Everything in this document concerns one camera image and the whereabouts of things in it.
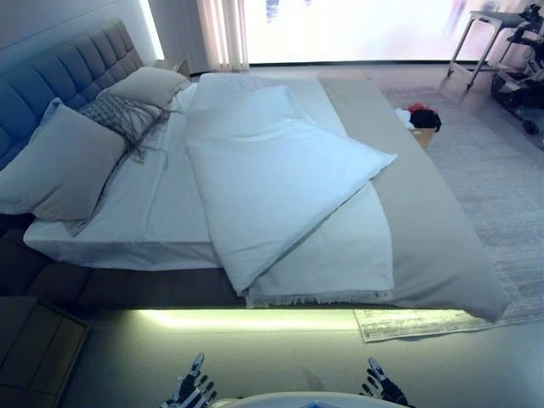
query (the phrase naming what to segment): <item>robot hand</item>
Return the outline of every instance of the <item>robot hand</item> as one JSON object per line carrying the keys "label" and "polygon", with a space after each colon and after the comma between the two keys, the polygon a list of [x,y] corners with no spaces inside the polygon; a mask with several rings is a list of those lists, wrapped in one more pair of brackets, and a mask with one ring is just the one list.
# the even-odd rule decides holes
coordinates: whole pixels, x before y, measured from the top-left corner
{"label": "robot hand", "polygon": [[204,364],[204,354],[200,353],[193,361],[187,375],[178,378],[172,398],[164,401],[159,408],[202,408],[211,404],[217,396],[217,392],[212,391],[213,382],[206,383],[208,378],[204,375],[195,384],[201,374],[202,364]]}
{"label": "robot hand", "polygon": [[382,367],[376,359],[373,357],[369,358],[368,365],[370,366],[370,368],[366,370],[369,374],[366,378],[368,383],[363,382],[361,387],[363,388],[364,393],[360,393],[360,395],[379,398],[388,402],[394,402],[395,404],[415,408],[413,405],[408,404],[408,399],[406,399],[404,393],[383,372]]}

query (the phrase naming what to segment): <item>bed frame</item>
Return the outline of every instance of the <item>bed frame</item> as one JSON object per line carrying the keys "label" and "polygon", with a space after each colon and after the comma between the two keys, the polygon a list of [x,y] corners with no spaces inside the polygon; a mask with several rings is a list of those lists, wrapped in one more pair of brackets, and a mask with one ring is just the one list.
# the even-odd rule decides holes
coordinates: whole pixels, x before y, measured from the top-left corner
{"label": "bed frame", "polygon": [[[0,170],[26,146],[51,99],[78,108],[142,66],[113,20],[0,78]],[[23,242],[30,214],[0,214],[0,295],[63,306],[166,308],[243,305],[221,269],[144,272],[56,263]]]}

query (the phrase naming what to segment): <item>wheel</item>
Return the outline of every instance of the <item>wheel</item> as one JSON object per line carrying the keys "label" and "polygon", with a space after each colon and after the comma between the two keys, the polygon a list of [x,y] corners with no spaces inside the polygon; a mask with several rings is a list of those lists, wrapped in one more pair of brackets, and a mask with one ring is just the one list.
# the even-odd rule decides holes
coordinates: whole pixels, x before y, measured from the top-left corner
{"label": "wheel", "polygon": [[518,91],[507,93],[504,99],[502,100],[502,104],[507,109],[515,109],[521,105],[521,95],[519,94]]}
{"label": "wheel", "polygon": [[525,132],[527,132],[528,134],[537,134],[539,130],[535,123],[532,121],[524,121],[524,129]]}

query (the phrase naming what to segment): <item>nightstand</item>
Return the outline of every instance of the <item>nightstand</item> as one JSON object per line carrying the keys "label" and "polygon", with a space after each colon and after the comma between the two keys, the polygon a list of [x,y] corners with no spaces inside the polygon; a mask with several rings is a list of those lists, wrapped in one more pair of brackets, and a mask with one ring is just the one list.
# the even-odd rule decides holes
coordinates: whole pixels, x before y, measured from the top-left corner
{"label": "nightstand", "polygon": [[87,334],[36,297],[0,297],[0,407],[57,406]]}
{"label": "nightstand", "polygon": [[171,61],[169,59],[156,59],[153,62],[155,68],[162,68],[163,70],[176,71],[184,77],[190,78],[189,63],[187,59],[183,61]]}

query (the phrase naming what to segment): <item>blanket fringe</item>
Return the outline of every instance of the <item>blanket fringe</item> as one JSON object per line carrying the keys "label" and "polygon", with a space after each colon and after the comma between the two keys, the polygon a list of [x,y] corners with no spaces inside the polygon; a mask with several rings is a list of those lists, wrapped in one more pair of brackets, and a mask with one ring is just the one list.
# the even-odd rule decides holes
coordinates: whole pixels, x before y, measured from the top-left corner
{"label": "blanket fringe", "polygon": [[272,306],[293,306],[308,303],[384,303],[391,301],[393,298],[393,291],[351,291],[285,296],[269,296],[249,293],[245,298],[248,309],[262,307],[269,308]]}

